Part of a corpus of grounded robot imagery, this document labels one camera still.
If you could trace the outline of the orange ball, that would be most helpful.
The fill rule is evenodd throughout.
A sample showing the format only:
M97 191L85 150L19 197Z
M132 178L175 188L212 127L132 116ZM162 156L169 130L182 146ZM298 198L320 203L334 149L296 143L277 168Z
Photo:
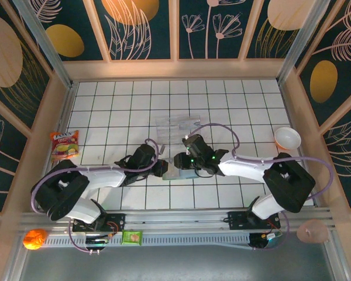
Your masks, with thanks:
M48 232L44 229L32 229L23 238L23 246L29 250L40 249L48 237Z

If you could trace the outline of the pale pink round object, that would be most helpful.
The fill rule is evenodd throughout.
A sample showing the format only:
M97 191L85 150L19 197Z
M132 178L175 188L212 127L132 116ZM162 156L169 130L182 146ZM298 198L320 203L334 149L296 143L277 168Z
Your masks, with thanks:
M320 220L309 220L298 228L297 237L304 243L321 244L329 240L328 227Z

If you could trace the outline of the clear plastic bag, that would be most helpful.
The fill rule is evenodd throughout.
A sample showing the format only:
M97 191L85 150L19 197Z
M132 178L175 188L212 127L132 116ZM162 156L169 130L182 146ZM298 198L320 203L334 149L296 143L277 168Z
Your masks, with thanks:
M185 138L186 135L189 135L192 132L179 130L178 123L183 119L199 119L201 123L201 117L199 115L157 118L157 142L164 145L181 145L182 138Z

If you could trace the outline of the silver VIP credit card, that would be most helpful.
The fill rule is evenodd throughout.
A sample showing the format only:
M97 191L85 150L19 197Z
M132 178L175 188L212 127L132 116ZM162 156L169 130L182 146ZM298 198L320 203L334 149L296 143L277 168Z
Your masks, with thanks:
M178 128L181 131L193 131L200 127L199 119L183 119L178 123Z

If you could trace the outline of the aluminium frame post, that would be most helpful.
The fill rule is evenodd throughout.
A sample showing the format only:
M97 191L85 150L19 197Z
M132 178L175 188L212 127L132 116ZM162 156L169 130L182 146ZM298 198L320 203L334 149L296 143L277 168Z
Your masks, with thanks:
M323 16L327 13L327 10L331 5L332 0L315 0L311 6L310 11L305 18L303 26L298 31L290 49L284 59L283 66L279 71L276 80L277 84L282 87L291 70L294 68L295 63L298 61L301 53L307 48L308 43L311 41L311 37L315 33L317 27Z
M13 0L13 3L16 6L18 12L23 16L23 19L33 36L39 42L40 48L44 51L44 54L46 55L48 61L52 65L53 70L56 72L61 82L66 86L68 90L71 89L72 81L63 65L63 62L54 49L48 35L46 35L46 31L36 17L36 14L30 6L29 1Z

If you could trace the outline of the red orange candy bag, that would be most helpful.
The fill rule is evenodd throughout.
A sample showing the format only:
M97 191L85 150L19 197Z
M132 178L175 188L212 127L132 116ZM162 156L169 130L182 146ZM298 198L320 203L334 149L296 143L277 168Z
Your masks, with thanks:
M60 133L52 132L51 139L51 161L66 160L79 155L79 130Z

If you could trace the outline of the white bowl orange outside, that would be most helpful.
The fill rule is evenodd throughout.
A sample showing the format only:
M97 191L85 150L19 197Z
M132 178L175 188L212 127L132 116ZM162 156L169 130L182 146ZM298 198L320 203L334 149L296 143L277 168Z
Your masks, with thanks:
M285 150L295 150L301 145L301 137L299 133L289 127L278 128L274 133L276 145Z

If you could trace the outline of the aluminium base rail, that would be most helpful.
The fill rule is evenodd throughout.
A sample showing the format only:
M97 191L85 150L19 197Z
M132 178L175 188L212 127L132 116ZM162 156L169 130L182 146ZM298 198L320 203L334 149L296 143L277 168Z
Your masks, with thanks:
M229 225L223 222L230 209L190 209L190 210L126 210L125 229L143 231L148 234L186 234L228 232ZM285 212L279 215L281 229L285 230L285 219L289 220L290 230L296 231L309 220L320 220L328 228L334 229L336 223L326 207L304 207L299 213ZM35 228L50 230L54 234L64 234L69 219L50 221L45 215L22 214L18 230Z

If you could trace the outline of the green snack packet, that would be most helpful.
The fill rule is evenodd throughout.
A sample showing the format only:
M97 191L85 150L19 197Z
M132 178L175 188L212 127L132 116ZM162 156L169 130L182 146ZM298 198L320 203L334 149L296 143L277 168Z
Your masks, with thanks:
M143 239L142 231L127 231L122 232L122 245L141 245Z

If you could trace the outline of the pale green card holder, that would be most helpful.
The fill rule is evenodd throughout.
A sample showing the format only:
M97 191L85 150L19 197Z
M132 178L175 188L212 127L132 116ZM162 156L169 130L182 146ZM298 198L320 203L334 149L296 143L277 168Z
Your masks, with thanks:
M188 180L188 179L196 179L198 176L196 175L194 170L181 170L176 168L171 163L168 165L167 171L162 175L163 180Z

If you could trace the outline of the aluminium table side rail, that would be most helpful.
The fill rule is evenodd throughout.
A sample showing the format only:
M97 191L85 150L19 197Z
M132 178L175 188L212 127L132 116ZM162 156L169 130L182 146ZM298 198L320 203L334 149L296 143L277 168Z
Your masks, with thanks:
M73 107L72 103L75 98L77 89L78 89L78 83L72 83L71 88L66 91L56 125L54 126L52 131L61 132L66 129L67 118L70 116L71 108ZM45 176L47 172L49 172L53 167L53 164L51 161L51 151L52 151L52 148L50 146L46 161L43 165L41 176Z

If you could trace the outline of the round electronics base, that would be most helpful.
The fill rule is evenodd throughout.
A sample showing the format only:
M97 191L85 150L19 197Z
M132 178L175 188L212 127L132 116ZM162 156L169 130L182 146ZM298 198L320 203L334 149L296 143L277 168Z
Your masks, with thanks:
M103 251L106 246L109 244L110 239L112 238L111 234L103 234L103 235L86 235L84 248L88 251L90 255L97 254L99 255L101 251Z
M254 251L272 251L281 245L282 236L279 232L250 233L249 246Z

